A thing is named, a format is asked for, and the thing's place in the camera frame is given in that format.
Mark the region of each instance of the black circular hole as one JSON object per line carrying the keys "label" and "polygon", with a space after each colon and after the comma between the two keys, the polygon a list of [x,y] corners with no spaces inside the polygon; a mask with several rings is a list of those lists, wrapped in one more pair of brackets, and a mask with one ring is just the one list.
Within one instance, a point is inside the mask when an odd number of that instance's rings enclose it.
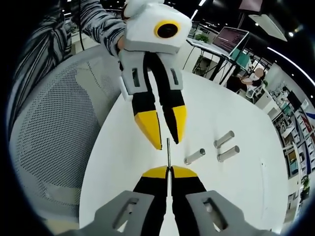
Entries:
{"label": "black circular hole", "polygon": [[160,28],[157,30],[158,36],[161,38],[170,38],[173,37],[178,31],[178,28],[174,24],[165,24],[162,25]]}

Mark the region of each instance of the white tabletop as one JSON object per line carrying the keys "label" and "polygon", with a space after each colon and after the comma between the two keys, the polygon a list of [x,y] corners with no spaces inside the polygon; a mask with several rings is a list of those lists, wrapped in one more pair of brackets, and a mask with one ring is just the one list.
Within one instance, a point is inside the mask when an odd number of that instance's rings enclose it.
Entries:
{"label": "white tabletop", "polygon": [[[216,190],[238,206],[245,220],[260,229],[281,230],[287,207],[287,172],[280,140],[267,114],[226,88],[195,74],[182,72],[187,125],[175,145],[163,112],[157,106],[163,150],[155,150],[137,127],[130,103],[118,98],[93,147],[80,199],[79,222],[84,227],[95,211],[124,190],[133,190],[143,172],[167,165],[166,138],[171,140],[172,165],[185,166],[185,156],[200,148],[206,155],[187,166],[207,190]],[[157,94],[156,85],[153,91]],[[235,138],[222,151],[238,145],[240,153],[217,161],[214,140],[232,130]],[[171,197],[161,236],[178,235]]]}

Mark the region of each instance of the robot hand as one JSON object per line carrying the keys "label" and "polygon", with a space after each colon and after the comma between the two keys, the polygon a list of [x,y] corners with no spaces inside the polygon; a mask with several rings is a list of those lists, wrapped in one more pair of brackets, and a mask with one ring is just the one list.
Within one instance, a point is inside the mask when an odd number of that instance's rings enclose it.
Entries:
{"label": "robot hand", "polygon": [[181,93],[182,75],[173,62],[191,28],[187,16],[163,2],[126,2],[125,45],[119,52],[122,94],[125,100],[132,102],[137,125],[156,149],[162,149],[162,144],[148,69],[155,77],[167,126],[178,144],[184,135],[186,107]]}

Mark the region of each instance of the seated person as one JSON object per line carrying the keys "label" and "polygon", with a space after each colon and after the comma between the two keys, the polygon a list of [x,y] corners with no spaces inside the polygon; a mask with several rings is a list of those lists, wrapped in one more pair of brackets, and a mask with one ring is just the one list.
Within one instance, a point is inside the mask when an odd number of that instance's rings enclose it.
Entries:
{"label": "seated person", "polygon": [[233,92],[237,92],[240,89],[247,91],[248,89],[259,87],[265,78],[265,72],[261,68],[257,68],[254,73],[243,77],[239,77],[237,75],[238,70],[235,70],[226,83],[226,88]]}

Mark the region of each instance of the office chair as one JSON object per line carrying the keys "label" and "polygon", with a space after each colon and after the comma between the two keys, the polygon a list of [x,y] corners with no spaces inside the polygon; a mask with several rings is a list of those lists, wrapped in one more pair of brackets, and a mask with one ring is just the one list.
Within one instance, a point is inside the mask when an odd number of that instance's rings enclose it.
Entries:
{"label": "office chair", "polygon": [[257,96],[257,95],[261,94],[264,87],[266,87],[265,84],[262,84],[261,86],[256,87],[254,89],[248,89],[246,91],[246,97],[253,99],[254,95]]}
{"label": "office chair", "polygon": [[9,148],[20,184],[40,217],[78,222],[84,172],[120,94],[119,75],[118,61],[96,46],[57,66],[25,101]]}

